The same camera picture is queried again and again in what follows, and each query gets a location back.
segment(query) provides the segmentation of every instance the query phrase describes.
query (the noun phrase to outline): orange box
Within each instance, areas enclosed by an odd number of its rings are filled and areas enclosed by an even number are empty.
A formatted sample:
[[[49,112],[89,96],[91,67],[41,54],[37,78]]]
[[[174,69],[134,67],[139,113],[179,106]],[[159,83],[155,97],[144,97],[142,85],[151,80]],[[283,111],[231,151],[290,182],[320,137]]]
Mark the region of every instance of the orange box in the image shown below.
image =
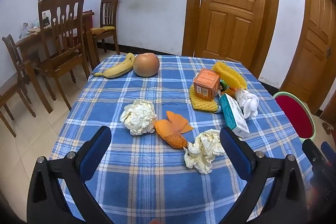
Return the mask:
[[[219,90],[220,73],[211,69],[201,69],[194,78],[195,94],[207,101],[212,101]]]

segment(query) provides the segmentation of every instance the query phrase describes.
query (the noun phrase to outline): blue and white checkered tablecloth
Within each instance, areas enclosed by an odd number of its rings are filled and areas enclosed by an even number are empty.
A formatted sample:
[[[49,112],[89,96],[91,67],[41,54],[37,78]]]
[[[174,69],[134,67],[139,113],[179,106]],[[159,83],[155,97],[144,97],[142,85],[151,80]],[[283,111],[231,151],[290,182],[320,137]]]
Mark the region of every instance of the blue and white checkered tablecloth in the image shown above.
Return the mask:
[[[74,104],[56,141],[51,158],[59,159],[77,151],[100,128],[108,126],[112,141],[94,177],[86,182],[99,205],[116,224],[161,223],[216,224],[229,211],[246,182],[241,180],[226,155],[217,156],[213,171],[201,175],[185,166],[184,151],[171,148],[158,134],[132,136],[119,117],[128,104],[140,98],[153,102],[157,119],[166,111],[181,114],[194,130],[183,136],[189,142],[208,129],[225,126],[223,114],[192,108],[189,88],[201,68],[211,68],[214,59],[158,56],[157,75],[142,78],[132,70],[115,78],[91,76]],[[95,72],[104,71],[124,56],[111,56]],[[259,97],[258,115],[248,118],[251,132],[244,140],[267,156],[284,158],[293,154],[304,182],[309,185],[311,165],[301,150],[300,139],[275,100],[241,64],[226,62],[241,73],[248,90]],[[268,180],[250,218],[256,217],[265,202],[272,180]],[[62,189],[73,214],[81,218],[64,183]]]

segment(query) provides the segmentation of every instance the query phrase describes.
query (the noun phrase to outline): red object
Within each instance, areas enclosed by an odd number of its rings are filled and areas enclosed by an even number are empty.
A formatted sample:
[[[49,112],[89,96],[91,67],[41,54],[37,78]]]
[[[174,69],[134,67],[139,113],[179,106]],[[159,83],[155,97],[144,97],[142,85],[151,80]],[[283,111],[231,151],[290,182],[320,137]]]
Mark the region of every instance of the red object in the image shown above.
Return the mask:
[[[299,137],[310,138],[313,135],[313,126],[305,109],[296,100],[286,95],[279,95],[275,100]]]

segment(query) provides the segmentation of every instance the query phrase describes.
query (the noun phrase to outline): small cardboard box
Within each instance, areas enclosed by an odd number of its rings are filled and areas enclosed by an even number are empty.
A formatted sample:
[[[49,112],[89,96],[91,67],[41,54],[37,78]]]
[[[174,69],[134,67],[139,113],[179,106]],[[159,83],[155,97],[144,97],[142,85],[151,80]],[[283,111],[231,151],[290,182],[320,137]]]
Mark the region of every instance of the small cardboard box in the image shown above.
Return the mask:
[[[201,69],[194,78],[195,94],[207,101],[212,101],[219,90],[220,73],[211,69]]]
[[[226,125],[237,136],[241,138],[247,137],[250,131],[238,102],[226,93],[220,97],[219,102],[223,110]]]

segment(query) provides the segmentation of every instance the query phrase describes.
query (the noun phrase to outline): white cloth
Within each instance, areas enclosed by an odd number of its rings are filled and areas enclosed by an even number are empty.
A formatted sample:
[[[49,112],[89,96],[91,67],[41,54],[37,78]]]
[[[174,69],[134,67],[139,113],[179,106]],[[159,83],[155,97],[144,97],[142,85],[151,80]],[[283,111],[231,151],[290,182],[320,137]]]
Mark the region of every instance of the white cloth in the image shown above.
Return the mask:
[[[244,119],[258,115],[259,98],[256,95],[249,93],[247,90],[237,89],[235,97],[243,110]]]
[[[188,142],[188,148],[184,147],[184,151],[184,161],[188,168],[195,167],[202,175],[211,173],[211,162],[216,156],[224,154],[219,130],[209,129],[200,133],[194,143]]]
[[[120,121],[130,130],[134,136],[144,133],[153,133],[156,114],[152,102],[135,99],[132,105],[124,107]]]

